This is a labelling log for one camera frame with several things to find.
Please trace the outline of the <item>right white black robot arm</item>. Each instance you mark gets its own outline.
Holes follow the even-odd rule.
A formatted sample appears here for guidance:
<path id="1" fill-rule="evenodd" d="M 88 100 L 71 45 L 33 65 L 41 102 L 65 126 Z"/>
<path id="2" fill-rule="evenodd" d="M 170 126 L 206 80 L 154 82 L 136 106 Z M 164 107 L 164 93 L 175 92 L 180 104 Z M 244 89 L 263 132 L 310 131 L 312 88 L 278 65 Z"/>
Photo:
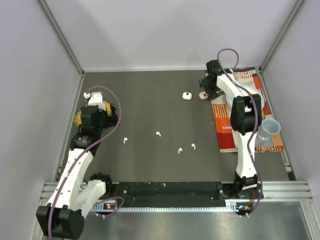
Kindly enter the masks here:
<path id="1" fill-rule="evenodd" d="M 225 94 L 231 100 L 230 125 L 238 143 L 238 159 L 233 181 L 233 191 L 222 190 L 221 196 L 236 195 L 245 198 L 258 187 L 255 166 L 255 140 L 262 123 L 262 98 L 240 84 L 230 69 L 222 68 L 219 61 L 206 63 L 207 76 L 199 81 L 209 100 Z"/>

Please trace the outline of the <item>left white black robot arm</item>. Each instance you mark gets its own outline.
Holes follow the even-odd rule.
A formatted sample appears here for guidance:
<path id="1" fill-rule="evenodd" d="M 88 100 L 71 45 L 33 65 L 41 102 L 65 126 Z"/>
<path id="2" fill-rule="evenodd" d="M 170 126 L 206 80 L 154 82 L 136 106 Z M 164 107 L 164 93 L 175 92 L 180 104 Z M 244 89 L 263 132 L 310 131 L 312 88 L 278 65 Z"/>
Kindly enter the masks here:
<path id="1" fill-rule="evenodd" d="M 94 174 L 85 189 L 81 189 L 103 131 L 118 123 L 116 106 L 105 103 L 105 107 L 101 110 L 96 105 L 86 105 L 75 116 L 78 130 L 71 139 L 64 171 L 46 205 L 36 211 L 41 230 L 49 239 L 79 239 L 95 203 L 100 197 L 106 199 L 113 194 L 111 177 L 101 173 Z"/>

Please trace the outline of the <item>pink earbud charging case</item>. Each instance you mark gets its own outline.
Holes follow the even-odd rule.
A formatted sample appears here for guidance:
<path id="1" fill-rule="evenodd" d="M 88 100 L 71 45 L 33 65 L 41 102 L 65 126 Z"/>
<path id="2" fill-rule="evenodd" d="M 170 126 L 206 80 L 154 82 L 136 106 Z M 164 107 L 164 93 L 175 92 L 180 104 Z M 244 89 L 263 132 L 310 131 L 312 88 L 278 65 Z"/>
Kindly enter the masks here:
<path id="1" fill-rule="evenodd" d="M 206 100 L 206 99 L 208 99 L 208 95 L 207 95 L 207 93 L 205 91 L 203 91 L 203 92 L 199 93 L 199 98 L 201 100 Z"/>

